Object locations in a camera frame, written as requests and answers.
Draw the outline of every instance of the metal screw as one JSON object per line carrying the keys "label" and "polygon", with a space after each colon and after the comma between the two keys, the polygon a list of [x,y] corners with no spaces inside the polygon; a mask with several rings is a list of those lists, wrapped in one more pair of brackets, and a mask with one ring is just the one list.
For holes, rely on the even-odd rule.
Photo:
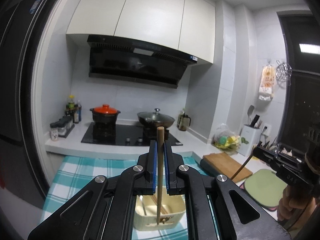
{"label": "metal screw", "polygon": [[187,171],[187,170],[189,170],[189,166],[187,166],[187,165],[180,165],[179,166],[179,170],[181,170],[181,171]]}
{"label": "metal screw", "polygon": [[220,174],[217,176],[218,181],[225,182],[227,180],[227,176]]}
{"label": "metal screw", "polygon": [[136,165],[136,166],[133,167],[133,170],[134,171],[142,171],[143,167],[141,165]]}
{"label": "metal screw", "polygon": [[94,180],[95,180],[96,182],[98,182],[98,183],[102,183],[102,182],[104,182],[105,177],[102,176],[102,175],[99,175],[99,176],[95,177]]}

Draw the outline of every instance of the orange pot lid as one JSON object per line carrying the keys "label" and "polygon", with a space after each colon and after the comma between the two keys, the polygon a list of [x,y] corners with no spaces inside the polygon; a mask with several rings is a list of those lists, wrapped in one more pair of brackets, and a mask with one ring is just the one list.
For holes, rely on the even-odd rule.
{"label": "orange pot lid", "polygon": [[109,105],[102,105],[99,107],[95,107],[94,111],[101,114],[116,114],[118,110],[110,107]]}

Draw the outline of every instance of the refrigerator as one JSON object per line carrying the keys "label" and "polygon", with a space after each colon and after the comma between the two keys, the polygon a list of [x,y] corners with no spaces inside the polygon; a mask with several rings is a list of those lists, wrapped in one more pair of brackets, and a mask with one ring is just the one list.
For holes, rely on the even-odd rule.
{"label": "refrigerator", "polygon": [[19,205],[40,210],[49,184],[33,137],[31,80],[39,40],[56,1],[21,0],[0,14],[0,188],[21,199]]}

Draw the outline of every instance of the black refrigerator door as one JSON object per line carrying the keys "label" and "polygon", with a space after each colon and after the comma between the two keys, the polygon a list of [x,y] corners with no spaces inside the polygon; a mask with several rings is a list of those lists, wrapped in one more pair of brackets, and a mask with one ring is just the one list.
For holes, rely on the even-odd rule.
{"label": "black refrigerator door", "polygon": [[7,190],[40,209],[44,198],[30,172],[24,146],[13,145],[0,139],[0,176]]}
{"label": "black refrigerator door", "polygon": [[4,36],[4,32],[7,29],[8,23],[16,9],[17,5],[12,6],[10,9],[4,12],[4,14],[0,17],[0,46],[2,44],[2,38]]}
{"label": "black refrigerator door", "polygon": [[21,1],[5,30],[0,46],[0,136],[22,141],[19,114],[21,64],[32,26],[44,0]]}

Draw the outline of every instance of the white container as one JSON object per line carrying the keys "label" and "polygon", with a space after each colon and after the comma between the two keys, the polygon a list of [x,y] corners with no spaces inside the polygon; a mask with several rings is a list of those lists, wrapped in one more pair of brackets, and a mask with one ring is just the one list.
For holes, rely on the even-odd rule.
{"label": "white container", "polygon": [[249,143],[241,143],[240,147],[237,150],[243,156],[249,156],[252,151],[252,147],[254,144],[257,144],[260,140],[261,130],[256,127],[250,127],[249,125],[244,125],[240,134],[240,140],[242,137],[245,138],[246,141]]}
{"label": "white container", "polygon": [[52,141],[58,141],[59,136],[58,136],[58,128],[57,127],[53,127],[50,128],[50,137]]}
{"label": "white container", "polygon": [[162,207],[168,214],[160,214],[160,220],[165,222],[157,225],[157,205],[152,200],[151,196],[143,196],[142,201],[145,206],[146,214],[144,213],[142,201],[137,196],[136,209],[133,219],[133,226],[139,231],[152,231],[174,228],[183,214],[186,212],[186,205],[182,195],[169,196],[165,187],[162,189]]}

